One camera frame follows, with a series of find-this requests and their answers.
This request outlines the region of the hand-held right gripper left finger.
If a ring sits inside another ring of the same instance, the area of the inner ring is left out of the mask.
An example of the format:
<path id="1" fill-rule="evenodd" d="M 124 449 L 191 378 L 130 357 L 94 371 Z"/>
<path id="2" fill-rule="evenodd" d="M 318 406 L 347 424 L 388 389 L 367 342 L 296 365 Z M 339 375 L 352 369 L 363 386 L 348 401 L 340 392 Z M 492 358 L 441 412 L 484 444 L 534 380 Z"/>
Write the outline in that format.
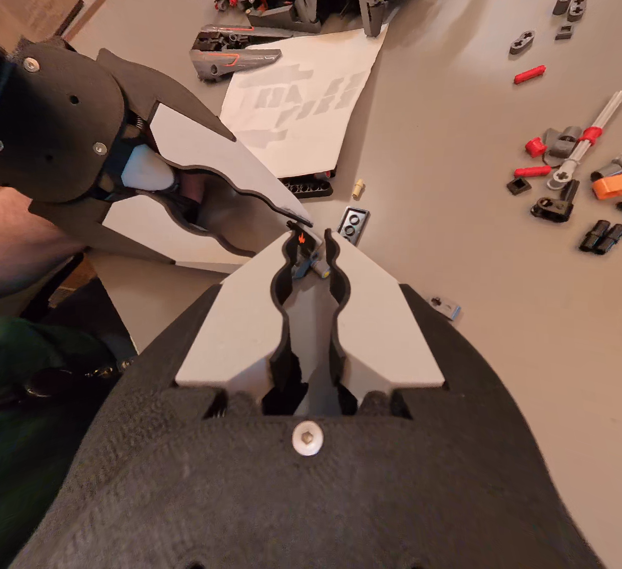
<path id="1" fill-rule="evenodd" d="M 308 231 L 288 231 L 229 275 L 178 370 L 178 386 L 244 392 L 267 415 L 292 415 L 307 394 L 292 352 L 289 316 L 292 269 Z"/>

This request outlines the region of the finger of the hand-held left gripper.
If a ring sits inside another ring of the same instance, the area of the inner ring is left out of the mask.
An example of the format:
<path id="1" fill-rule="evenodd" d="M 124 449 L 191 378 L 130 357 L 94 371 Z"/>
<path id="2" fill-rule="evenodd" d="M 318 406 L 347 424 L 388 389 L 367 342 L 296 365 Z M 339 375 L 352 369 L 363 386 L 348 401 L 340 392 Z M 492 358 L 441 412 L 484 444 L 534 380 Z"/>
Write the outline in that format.
<path id="1" fill-rule="evenodd" d="M 307 227 L 310 214 L 290 190 L 242 142 L 232 141 L 163 103 L 150 129 L 159 153 L 190 174 L 211 174 L 199 223 L 211 230 L 268 230 L 282 219 Z"/>
<path id="2" fill-rule="evenodd" d="M 235 248 L 221 235 L 190 223 L 178 207 L 146 192 L 114 202 L 103 226 L 179 267 L 230 274 L 256 254 Z"/>

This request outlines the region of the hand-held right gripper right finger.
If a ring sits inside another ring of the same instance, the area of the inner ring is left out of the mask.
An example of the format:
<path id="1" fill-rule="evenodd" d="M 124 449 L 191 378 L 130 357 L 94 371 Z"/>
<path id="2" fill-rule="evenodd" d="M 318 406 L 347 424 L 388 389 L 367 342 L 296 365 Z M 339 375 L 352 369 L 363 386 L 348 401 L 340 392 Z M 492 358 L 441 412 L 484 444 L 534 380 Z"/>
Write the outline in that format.
<path id="1" fill-rule="evenodd" d="M 329 369 L 343 415 L 354 415 L 365 396 L 438 388 L 445 377 L 400 283 L 337 232 L 324 232 L 331 320 Z"/>

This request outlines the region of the grey lego piece orange sticker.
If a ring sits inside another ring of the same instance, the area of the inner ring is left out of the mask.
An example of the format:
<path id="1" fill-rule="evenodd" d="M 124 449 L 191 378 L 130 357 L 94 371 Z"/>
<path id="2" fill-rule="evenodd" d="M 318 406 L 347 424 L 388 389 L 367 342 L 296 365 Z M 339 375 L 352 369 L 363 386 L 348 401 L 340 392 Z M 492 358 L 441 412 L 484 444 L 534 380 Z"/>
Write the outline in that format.
<path id="1" fill-rule="evenodd" d="M 292 267 L 292 279 L 294 281 L 304 278 L 308 272 L 313 271 L 320 279 L 330 276 L 330 267 L 325 258 L 324 239 L 314 232 L 303 227 L 294 225 L 291 228 L 297 237 L 297 260 Z"/>

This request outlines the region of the white instruction booklet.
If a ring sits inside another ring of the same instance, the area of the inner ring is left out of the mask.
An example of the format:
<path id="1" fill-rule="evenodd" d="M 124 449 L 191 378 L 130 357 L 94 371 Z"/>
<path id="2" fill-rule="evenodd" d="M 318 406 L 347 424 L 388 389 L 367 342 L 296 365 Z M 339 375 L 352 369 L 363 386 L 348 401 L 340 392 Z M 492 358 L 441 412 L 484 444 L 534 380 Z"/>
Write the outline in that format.
<path id="1" fill-rule="evenodd" d="M 279 49 L 267 67 L 233 75 L 220 119 L 273 175 L 336 168 L 354 106 L 385 40 L 363 29 L 257 45 Z"/>

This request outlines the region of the person's left forearm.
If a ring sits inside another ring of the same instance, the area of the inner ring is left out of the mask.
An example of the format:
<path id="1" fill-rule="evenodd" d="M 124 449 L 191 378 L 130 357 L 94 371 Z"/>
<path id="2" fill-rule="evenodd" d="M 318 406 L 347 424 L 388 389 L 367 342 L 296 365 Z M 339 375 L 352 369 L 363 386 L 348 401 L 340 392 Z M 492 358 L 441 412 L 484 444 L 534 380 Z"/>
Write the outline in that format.
<path id="1" fill-rule="evenodd" d="M 1 188 L 1 297 L 19 293 L 75 254 L 85 244 L 29 211 L 31 200 Z"/>

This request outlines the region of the small printed grey lego tile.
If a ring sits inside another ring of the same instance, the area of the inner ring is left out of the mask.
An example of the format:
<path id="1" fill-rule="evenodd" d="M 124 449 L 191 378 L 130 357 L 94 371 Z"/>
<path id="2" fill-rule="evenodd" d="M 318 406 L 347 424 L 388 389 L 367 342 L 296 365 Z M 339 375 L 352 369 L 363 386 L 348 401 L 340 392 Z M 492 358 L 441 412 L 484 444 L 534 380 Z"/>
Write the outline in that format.
<path id="1" fill-rule="evenodd" d="M 445 316 L 449 321 L 454 322 L 460 316 L 461 306 L 445 296 L 433 295 L 428 298 L 429 305 L 438 313 Z"/>

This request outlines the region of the grey lego panel orange stripe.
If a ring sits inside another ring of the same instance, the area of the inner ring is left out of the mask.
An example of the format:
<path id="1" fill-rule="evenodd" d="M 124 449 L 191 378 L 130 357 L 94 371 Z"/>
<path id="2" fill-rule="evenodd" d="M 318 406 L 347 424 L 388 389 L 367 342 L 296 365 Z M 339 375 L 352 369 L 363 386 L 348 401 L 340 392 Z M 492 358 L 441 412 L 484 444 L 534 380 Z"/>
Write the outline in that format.
<path id="1" fill-rule="evenodd" d="M 281 57 L 281 50 L 263 51 L 254 46 L 290 37 L 272 28 L 208 25 L 198 32 L 190 59 L 200 80 L 217 81 L 238 72 L 272 65 Z"/>

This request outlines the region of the dark grey lego plate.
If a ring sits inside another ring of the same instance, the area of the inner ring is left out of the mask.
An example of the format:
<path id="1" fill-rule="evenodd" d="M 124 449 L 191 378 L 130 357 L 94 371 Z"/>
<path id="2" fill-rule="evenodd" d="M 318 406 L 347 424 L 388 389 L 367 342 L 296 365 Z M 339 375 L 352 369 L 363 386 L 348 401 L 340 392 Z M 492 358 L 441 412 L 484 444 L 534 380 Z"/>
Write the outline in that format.
<path id="1" fill-rule="evenodd" d="M 353 206 L 347 207 L 338 225 L 337 233 L 353 246 L 357 246 L 369 216 L 369 210 Z"/>

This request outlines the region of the black curved lego piece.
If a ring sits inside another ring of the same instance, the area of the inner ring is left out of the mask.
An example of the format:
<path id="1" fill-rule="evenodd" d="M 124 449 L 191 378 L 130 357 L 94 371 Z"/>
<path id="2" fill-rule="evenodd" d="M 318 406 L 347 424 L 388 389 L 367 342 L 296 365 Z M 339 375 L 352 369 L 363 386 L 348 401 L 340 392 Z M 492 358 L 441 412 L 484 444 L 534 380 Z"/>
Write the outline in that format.
<path id="1" fill-rule="evenodd" d="M 280 178 L 284 186 L 299 200 L 330 197 L 333 194 L 331 179 L 336 170 L 316 172 L 302 176 Z"/>

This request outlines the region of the cluster of small lego pieces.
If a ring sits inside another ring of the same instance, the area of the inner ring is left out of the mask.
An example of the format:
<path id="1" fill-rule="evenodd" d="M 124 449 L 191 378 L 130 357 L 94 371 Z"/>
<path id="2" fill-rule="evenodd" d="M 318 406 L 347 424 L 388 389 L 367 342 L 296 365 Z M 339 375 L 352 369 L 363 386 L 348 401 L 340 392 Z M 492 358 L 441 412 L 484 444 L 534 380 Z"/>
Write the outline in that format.
<path id="1" fill-rule="evenodd" d="M 584 130 L 578 126 L 570 126 L 565 132 L 549 130 L 546 137 L 537 137 L 527 142 L 525 150 L 533 158 L 543 158 L 549 153 L 562 161 L 549 180 L 549 187 L 556 191 L 556 195 L 541 197 L 531 207 L 532 216 L 553 223 L 566 223 L 570 220 L 580 184 L 573 173 L 587 151 L 602 135 L 603 127 L 603 122 L 597 122 Z M 621 197 L 621 157 L 593 172 L 590 181 L 592 192 L 598 200 Z M 605 255 L 620 242 L 621 224 L 599 220 L 587 231 L 579 244 L 579 250 Z"/>

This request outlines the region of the long light grey lego axle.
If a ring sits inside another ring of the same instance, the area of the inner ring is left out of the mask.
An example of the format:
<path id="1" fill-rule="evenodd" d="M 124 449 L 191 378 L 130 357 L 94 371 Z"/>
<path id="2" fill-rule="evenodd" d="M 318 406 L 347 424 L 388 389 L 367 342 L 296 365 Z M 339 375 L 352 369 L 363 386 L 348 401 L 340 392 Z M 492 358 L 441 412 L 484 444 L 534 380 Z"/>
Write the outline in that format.
<path id="1" fill-rule="evenodd" d="M 591 126 L 586 128 L 577 140 L 571 155 L 563 162 L 547 182 L 553 191 L 563 189 L 572 179 L 588 150 L 601 137 L 604 127 L 621 104 L 621 91 L 616 91 Z"/>

